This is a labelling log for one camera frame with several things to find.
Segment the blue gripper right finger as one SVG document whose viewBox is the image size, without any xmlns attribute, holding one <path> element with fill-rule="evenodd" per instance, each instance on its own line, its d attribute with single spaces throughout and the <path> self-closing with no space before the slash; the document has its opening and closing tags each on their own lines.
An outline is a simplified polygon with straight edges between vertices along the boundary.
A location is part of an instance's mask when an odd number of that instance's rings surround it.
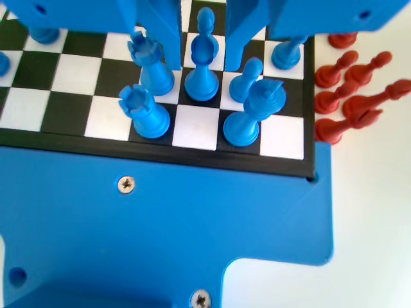
<svg viewBox="0 0 411 308">
<path fill-rule="evenodd" d="M 245 46 L 268 22 L 268 1 L 226 1 L 226 71 L 234 72 L 240 68 Z"/>
</svg>

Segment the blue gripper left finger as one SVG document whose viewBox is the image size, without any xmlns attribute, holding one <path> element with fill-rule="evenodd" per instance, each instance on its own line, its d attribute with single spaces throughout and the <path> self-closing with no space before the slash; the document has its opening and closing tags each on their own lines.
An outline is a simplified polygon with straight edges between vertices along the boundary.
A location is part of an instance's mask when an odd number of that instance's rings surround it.
<svg viewBox="0 0 411 308">
<path fill-rule="evenodd" d="M 181 1 L 138 1 L 137 22 L 162 45 L 166 65 L 181 69 Z"/>
</svg>

